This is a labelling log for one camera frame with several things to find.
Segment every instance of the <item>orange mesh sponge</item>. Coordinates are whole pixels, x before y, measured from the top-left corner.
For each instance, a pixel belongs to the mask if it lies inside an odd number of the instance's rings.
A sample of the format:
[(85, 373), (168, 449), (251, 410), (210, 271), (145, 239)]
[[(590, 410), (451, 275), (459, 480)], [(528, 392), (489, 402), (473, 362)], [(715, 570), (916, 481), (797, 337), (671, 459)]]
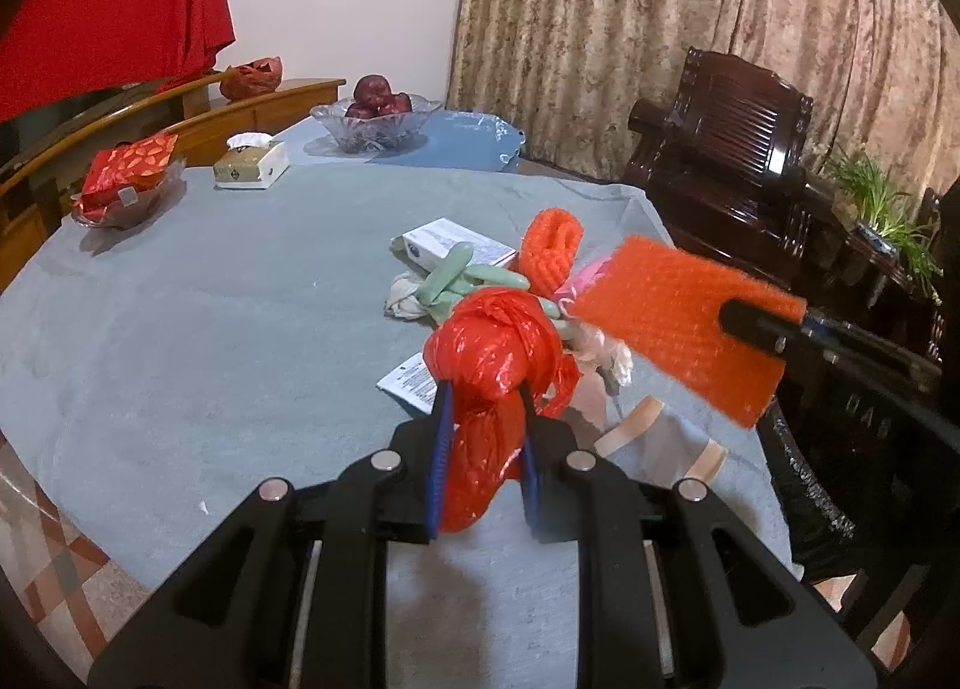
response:
[(584, 227), (566, 210), (541, 210), (530, 222), (520, 244), (520, 272), (533, 293), (553, 296), (573, 269)]
[(720, 306), (735, 297), (793, 321), (806, 312), (803, 299), (737, 269), (637, 236), (625, 240), (572, 311), (752, 427), (784, 363), (720, 329)]

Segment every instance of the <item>white paper card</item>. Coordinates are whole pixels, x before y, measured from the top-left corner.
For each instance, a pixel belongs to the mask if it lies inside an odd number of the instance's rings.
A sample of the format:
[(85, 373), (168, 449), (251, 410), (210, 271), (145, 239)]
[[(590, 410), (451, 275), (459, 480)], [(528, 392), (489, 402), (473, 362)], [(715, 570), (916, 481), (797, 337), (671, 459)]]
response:
[(426, 368), (422, 353), (411, 356), (398, 368), (380, 378), (376, 387), (402, 399), (408, 405), (413, 405), (419, 411), (433, 411), (437, 382)]

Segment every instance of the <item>green plant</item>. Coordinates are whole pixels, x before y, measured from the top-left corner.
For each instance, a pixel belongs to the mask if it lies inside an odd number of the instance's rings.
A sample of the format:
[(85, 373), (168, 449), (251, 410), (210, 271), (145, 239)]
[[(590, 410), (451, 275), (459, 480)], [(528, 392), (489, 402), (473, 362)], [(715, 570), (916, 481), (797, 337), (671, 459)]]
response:
[(908, 214), (909, 194), (898, 191), (890, 173), (861, 146), (847, 154), (834, 148), (824, 170), (850, 195), (861, 221), (899, 251), (904, 266), (927, 296), (939, 300), (933, 276), (940, 268), (928, 248), (933, 224), (918, 226)]

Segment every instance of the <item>red bag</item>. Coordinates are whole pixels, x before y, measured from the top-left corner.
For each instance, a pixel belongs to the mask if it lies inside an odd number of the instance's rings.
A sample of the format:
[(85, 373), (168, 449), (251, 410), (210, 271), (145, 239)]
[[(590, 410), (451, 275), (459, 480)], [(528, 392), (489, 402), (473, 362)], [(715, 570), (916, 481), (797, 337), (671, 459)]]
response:
[[(520, 454), (520, 385), (530, 384), (538, 413), (555, 419), (568, 406), (580, 370), (563, 353), (536, 296), (516, 288), (474, 291), (426, 341), (424, 360), (434, 378), (453, 383), (453, 420), (460, 425), (440, 529), (459, 531), (487, 511)], [(541, 407), (551, 384), (557, 393)]]
[(230, 69), (236, 69), (237, 74), (220, 81), (220, 93), (229, 101), (271, 94), (280, 86), (280, 77), (283, 77), (283, 64), (276, 55)]

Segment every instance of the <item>gray tablecloth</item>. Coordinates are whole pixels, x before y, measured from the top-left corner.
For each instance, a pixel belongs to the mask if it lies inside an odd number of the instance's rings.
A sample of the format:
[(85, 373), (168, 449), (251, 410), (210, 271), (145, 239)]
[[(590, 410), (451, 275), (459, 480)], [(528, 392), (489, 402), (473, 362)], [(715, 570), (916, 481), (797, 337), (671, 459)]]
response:
[[(400, 232), (446, 216), (518, 245), (534, 214), (584, 223), (584, 262), (666, 238), (644, 195), (545, 177), (372, 165), (294, 167), (269, 191), (182, 196), (124, 235), (66, 221), (0, 296), (0, 426), (32, 475), (134, 577), (158, 584), (257, 482), (297, 486), (383, 446), (407, 414), (374, 383), (429, 328), (382, 310)], [(714, 482), (784, 562), (755, 433), (646, 362), (653, 393), (731, 450)], [(575, 682), (577, 556), (539, 547), (508, 483), (472, 529), (391, 549), (395, 686)]]

